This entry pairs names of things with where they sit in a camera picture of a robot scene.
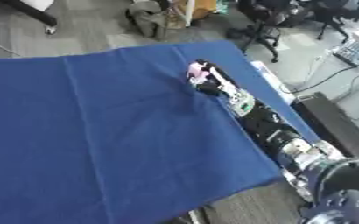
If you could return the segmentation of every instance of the floor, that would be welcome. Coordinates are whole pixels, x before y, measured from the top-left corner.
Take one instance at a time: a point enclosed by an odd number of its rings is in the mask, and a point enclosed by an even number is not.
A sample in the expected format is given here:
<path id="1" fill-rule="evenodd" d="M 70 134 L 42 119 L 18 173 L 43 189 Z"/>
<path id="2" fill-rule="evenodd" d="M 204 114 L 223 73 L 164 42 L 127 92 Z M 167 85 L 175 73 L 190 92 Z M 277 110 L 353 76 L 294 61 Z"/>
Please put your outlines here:
<path id="1" fill-rule="evenodd" d="M 11 51 L 0 48 L 0 58 L 97 53 L 156 43 L 129 27 L 123 16 L 129 4 L 130 0 L 55 1 L 48 12 L 59 19 L 60 25 L 52 36 L 44 34 L 41 23 L 0 5 L 0 46 Z M 227 16 L 213 15 L 196 27 L 169 31 L 163 42 L 223 39 L 227 28 L 244 27 L 245 21 L 242 14 L 230 10 Z M 342 40 L 339 34 L 327 30 L 325 39 L 318 41 L 315 37 L 319 29 L 319 24 L 303 24 L 283 30 L 284 37 L 278 47 L 280 63 L 270 63 L 270 54 L 260 45 L 253 45 L 248 57 L 265 62 L 283 81 L 302 81 L 314 57 Z M 282 182 L 217 201 L 208 209 L 208 216 L 211 223 L 219 224 L 294 224 L 298 221 L 298 204 L 298 196 Z"/>

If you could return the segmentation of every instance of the chair base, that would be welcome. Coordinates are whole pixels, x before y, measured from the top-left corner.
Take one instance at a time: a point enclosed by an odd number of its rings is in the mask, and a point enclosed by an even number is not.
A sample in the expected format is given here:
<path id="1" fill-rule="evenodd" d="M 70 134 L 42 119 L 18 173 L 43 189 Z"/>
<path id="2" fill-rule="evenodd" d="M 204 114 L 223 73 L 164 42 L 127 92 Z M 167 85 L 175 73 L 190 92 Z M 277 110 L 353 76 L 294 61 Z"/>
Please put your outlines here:
<path id="1" fill-rule="evenodd" d="M 243 36 L 250 38 L 241 48 L 244 53 L 246 53 L 248 50 L 249 45 L 256 41 L 259 44 L 265 46 L 272 53 L 272 63 L 278 62 L 278 51 L 275 49 L 275 47 L 278 46 L 280 35 L 274 37 L 272 35 L 265 34 L 263 27 L 255 29 L 252 25 L 248 25 L 248 27 L 245 29 L 231 28 L 226 32 L 226 37 L 228 39 L 241 39 Z"/>

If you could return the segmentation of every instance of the desk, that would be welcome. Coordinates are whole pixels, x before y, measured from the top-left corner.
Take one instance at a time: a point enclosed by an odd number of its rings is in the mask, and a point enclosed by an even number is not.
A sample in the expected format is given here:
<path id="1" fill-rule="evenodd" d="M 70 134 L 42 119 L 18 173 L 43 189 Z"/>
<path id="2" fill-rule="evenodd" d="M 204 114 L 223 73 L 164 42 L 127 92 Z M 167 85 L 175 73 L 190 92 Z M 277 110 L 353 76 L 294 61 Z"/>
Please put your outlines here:
<path id="1" fill-rule="evenodd" d="M 318 140 L 226 41 L 0 59 L 0 223 L 157 223 L 281 179 L 222 102 L 187 84 L 197 59 Z"/>

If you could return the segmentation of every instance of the black office chair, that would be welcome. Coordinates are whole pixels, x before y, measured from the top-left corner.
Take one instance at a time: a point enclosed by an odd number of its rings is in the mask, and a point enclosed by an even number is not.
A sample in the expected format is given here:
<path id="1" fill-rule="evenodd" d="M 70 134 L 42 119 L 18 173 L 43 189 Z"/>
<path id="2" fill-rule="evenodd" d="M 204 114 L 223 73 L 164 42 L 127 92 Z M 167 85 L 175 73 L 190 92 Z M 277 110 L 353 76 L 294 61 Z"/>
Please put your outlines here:
<path id="1" fill-rule="evenodd" d="M 310 19 L 324 24 L 317 39 L 322 40 L 324 31 L 330 25 L 344 36 L 345 39 L 342 43 L 348 41 L 349 35 L 341 28 L 344 25 L 341 18 L 359 20 L 359 10 L 344 8 L 348 1 L 349 0 L 313 0 L 302 4 L 303 7 L 310 8 L 313 12 L 313 16 L 310 17 Z"/>
<path id="2" fill-rule="evenodd" d="M 47 25 L 46 34 L 52 35 L 56 32 L 57 19 L 43 11 L 37 10 L 30 5 L 21 2 L 20 0 L 0 0 L 1 4 L 8 4 L 10 7 L 17 11 L 21 11 L 24 14 L 37 19 L 43 24 Z"/>
<path id="3" fill-rule="evenodd" d="M 280 34 L 272 36 L 269 31 L 283 22 L 282 13 L 287 11 L 289 6 L 290 0 L 239 0 L 237 9 L 254 24 L 248 25 L 245 29 L 231 28 L 227 32 L 227 37 L 238 39 L 245 35 L 250 39 L 242 47 L 244 53 L 249 45 L 256 41 L 271 51 L 272 62 L 278 62 L 278 52 L 275 47 L 278 46 Z"/>

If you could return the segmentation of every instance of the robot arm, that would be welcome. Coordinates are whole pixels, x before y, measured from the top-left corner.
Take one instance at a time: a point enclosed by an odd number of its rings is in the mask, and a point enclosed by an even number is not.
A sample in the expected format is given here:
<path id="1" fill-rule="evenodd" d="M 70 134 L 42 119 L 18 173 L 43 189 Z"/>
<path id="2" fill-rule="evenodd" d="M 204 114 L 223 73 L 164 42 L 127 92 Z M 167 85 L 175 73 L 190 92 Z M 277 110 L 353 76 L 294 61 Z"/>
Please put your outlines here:
<path id="1" fill-rule="evenodd" d="M 359 223 L 359 181 L 347 180 L 359 175 L 359 158 L 346 158 L 325 141 L 309 143 L 212 63 L 197 60 L 187 78 L 199 92 L 224 95 L 241 127 L 281 168 L 298 194 L 313 203 L 302 223 Z"/>

